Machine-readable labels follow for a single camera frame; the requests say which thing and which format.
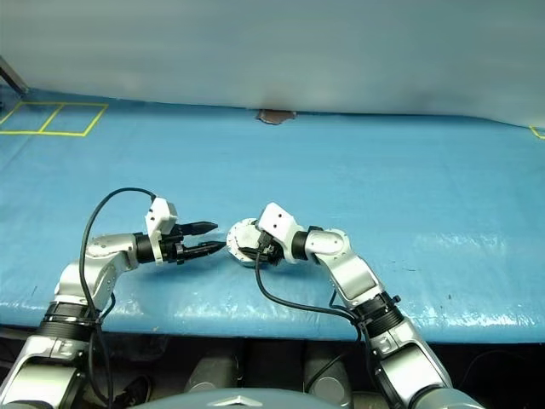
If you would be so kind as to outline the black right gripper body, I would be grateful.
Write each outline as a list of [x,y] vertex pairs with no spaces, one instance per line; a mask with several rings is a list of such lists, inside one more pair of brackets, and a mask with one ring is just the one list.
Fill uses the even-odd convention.
[[282,260],[282,246],[274,241],[274,237],[262,231],[258,239],[256,260],[273,266]]

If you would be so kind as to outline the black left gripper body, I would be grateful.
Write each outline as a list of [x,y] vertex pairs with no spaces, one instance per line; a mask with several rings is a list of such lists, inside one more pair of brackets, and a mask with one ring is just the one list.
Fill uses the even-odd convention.
[[186,231],[186,225],[175,224],[169,233],[161,235],[160,249],[164,262],[176,264],[185,262],[183,239]]

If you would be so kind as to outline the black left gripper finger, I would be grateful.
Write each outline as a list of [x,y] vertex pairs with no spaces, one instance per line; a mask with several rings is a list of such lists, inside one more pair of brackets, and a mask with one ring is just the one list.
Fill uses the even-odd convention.
[[223,243],[220,241],[207,241],[199,243],[195,246],[183,247],[183,256],[208,256],[223,248]]
[[203,235],[218,228],[213,222],[191,222],[177,225],[177,232],[182,236]]

